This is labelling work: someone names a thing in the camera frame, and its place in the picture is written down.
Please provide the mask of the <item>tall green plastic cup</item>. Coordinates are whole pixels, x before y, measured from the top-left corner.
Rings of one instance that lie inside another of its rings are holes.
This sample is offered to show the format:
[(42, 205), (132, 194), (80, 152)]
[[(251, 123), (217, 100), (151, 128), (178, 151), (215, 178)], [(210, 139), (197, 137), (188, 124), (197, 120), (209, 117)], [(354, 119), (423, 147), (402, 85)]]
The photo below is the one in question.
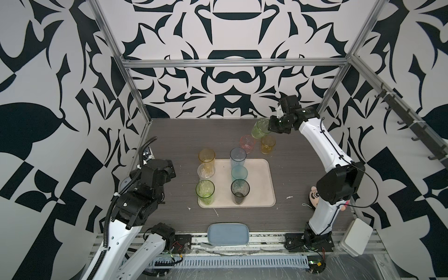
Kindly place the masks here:
[(215, 185), (210, 180), (201, 180), (196, 185), (196, 195), (205, 205), (210, 205), (214, 200)]

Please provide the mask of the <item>grey smoked plastic cup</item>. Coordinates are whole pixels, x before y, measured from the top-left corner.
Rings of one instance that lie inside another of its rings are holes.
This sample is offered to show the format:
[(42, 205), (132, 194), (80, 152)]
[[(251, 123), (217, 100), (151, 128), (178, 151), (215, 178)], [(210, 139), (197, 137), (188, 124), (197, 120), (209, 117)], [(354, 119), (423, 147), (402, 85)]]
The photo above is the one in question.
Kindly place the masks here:
[(250, 192), (250, 184), (244, 179), (236, 179), (231, 184), (231, 192), (234, 203), (240, 205)]

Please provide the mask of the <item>blue grey oval dish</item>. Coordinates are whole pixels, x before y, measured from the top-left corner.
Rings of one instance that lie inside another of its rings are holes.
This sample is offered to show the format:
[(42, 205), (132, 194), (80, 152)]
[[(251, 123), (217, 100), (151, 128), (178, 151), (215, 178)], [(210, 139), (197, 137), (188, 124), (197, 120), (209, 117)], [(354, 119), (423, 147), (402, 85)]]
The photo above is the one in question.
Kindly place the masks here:
[(208, 242), (213, 246), (242, 246), (250, 239), (250, 232), (245, 224), (218, 223), (208, 227)]

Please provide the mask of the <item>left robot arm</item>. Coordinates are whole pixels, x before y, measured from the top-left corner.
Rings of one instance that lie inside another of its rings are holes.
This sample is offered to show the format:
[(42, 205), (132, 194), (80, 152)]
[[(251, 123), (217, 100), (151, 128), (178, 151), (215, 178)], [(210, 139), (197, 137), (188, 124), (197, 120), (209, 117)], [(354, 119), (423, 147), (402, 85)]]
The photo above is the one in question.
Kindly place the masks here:
[(159, 223), (151, 227), (143, 245), (125, 259), (148, 217), (163, 204), (163, 186), (175, 176), (172, 161), (162, 159), (141, 161), (131, 172), (129, 183), (113, 195), (103, 242), (83, 275), (84, 280), (136, 280), (158, 255), (173, 247), (175, 230)]

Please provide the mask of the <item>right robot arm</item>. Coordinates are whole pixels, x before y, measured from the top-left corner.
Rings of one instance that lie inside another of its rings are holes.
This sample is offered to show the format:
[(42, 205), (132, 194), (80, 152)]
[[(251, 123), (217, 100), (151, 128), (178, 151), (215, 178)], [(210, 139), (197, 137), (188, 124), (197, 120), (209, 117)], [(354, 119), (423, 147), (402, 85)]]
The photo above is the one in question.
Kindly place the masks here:
[(323, 242), (331, 236), (343, 205), (357, 193), (365, 174), (364, 164), (354, 162), (337, 146), (316, 109), (302, 107), (297, 96), (280, 99), (276, 116), (269, 119), (268, 130), (278, 134), (299, 131), (322, 161), (325, 175), (316, 183), (319, 201), (303, 239), (307, 246)]

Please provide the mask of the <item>white rectangular box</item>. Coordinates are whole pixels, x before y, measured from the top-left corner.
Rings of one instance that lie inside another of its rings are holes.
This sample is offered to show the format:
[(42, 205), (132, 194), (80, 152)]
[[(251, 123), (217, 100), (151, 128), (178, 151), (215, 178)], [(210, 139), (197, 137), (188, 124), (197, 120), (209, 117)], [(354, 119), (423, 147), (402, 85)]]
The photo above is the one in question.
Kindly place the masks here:
[(357, 218), (351, 222), (348, 230), (339, 242), (339, 246), (351, 257), (363, 255), (371, 238), (373, 228)]

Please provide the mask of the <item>black wall hook rack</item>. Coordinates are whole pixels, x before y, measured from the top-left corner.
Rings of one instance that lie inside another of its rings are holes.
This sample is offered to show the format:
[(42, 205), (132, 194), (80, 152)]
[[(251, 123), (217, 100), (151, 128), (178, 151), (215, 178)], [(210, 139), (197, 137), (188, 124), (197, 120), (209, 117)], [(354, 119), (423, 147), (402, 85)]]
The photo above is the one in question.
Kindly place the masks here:
[(381, 99), (387, 107), (386, 115), (393, 112), (400, 119), (397, 124), (410, 129), (414, 136), (411, 138), (414, 142), (422, 142), (432, 153), (428, 156), (430, 161), (440, 162), (445, 169), (448, 168), (448, 144), (442, 137), (406, 102), (394, 91), (389, 89), (384, 82), (380, 84), (380, 92), (376, 99)]

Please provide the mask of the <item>pink plastic cup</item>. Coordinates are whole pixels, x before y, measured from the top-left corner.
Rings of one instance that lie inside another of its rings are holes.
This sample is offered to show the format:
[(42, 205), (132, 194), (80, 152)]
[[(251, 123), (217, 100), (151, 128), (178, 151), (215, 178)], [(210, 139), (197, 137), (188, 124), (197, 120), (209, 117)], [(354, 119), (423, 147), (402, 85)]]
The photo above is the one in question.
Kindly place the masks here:
[(252, 135), (244, 135), (241, 137), (239, 143), (241, 149), (245, 150), (246, 154), (250, 154), (254, 151), (256, 139)]

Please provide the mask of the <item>blue clear plastic cup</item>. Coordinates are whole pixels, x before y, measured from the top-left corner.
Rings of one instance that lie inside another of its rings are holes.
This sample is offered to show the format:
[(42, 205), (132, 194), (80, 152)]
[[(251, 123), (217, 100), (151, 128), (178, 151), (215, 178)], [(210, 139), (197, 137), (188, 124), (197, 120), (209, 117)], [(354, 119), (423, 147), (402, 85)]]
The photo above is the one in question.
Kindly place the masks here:
[(247, 153), (243, 148), (236, 147), (230, 151), (231, 168), (243, 166), (247, 158)]

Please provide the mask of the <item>small green plastic cup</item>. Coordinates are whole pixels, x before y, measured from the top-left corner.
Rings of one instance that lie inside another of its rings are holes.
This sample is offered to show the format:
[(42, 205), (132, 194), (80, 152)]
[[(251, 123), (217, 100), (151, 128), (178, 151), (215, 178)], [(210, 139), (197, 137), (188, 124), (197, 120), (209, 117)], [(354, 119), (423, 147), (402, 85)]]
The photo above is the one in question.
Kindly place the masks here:
[(252, 137), (256, 140), (260, 140), (266, 135), (268, 135), (270, 133), (268, 129), (269, 122), (270, 120), (266, 118), (258, 119), (254, 127), (252, 128), (251, 132)]

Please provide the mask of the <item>amber plastic cup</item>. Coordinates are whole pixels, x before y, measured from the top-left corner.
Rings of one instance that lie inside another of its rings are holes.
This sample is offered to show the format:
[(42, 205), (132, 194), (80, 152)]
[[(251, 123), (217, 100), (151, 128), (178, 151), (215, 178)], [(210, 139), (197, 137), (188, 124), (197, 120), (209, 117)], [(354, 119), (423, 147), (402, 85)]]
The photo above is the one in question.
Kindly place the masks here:
[(201, 150), (198, 154), (199, 161), (204, 164), (205, 170), (208, 172), (212, 171), (214, 168), (216, 154), (211, 148), (205, 148)]

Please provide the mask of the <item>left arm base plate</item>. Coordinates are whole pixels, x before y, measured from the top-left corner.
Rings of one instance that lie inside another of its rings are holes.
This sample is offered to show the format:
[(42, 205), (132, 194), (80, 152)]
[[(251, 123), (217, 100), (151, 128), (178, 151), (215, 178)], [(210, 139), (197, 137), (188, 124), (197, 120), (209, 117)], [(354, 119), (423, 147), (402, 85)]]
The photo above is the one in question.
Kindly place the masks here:
[(191, 249), (192, 238), (191, 234), (176, 234), (174, 240), (167, 244), (163, 252), (171, 252), (172, 254), (187, 253)]

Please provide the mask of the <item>teal frosted plastic cup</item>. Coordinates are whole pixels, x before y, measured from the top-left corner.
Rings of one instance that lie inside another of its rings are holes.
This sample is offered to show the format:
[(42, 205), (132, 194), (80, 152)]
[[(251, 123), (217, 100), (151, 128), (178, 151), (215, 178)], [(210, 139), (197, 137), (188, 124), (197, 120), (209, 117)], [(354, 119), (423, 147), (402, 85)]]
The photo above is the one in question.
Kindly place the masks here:
[(246, 180), (247, 176), (249, 175), (248, 170), (241, 165), (237, 165), (235, 167), (232, 168), (231, 170), (231, 176), (232, 176), (232, 180)]

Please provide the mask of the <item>beige plastic tray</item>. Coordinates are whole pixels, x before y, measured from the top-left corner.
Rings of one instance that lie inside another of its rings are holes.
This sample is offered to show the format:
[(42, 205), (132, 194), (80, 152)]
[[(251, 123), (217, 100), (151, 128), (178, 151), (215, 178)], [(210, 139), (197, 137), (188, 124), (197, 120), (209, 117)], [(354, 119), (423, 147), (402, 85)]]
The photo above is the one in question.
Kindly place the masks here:
[(232, 176), (231, 161), (217, 159), (215, 161), (215, 174), (210, 178), (215, 186), (214, 194), (209, 204), (198, 199), (202, 208), (256, 208), (272, 207), (275, 205), (275, 192), (270, 172), (270, 166), (265, 159), (248, 159), (245, 162), (248, 170), (246, 181), (250, 192), (241, 204), (236, 204), (231, 192)]

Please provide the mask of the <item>yellow plastic cup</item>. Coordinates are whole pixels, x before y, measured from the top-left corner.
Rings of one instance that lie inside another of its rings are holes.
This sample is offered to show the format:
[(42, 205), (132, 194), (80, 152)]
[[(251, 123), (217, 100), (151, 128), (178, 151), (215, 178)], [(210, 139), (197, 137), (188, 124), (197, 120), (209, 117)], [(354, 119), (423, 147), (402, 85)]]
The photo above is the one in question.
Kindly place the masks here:
[(262, 137), (260, 141), (260, 150), (262, 154), (268, 155), (270, 154), (276, 145), (276, 140), (272, 135), (266, 135)]

